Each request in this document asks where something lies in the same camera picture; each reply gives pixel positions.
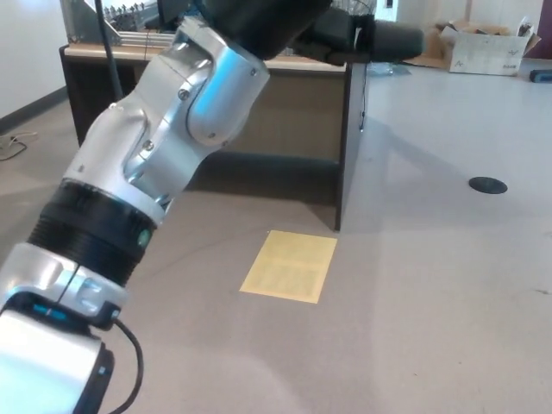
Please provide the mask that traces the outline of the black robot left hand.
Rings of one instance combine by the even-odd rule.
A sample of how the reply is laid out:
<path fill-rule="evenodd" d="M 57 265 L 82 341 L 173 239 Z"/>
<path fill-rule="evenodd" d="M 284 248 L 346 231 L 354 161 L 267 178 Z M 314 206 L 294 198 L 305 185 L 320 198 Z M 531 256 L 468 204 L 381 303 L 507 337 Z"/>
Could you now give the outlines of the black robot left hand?
<path fill-rule="evenodd" d="M 424 51 L 421 29 L 351 15 L 331 1 L 196 1 L 219 34 L 261 60 L 290 48 L 299 56 L 332 66 L 400 62 Z"/>

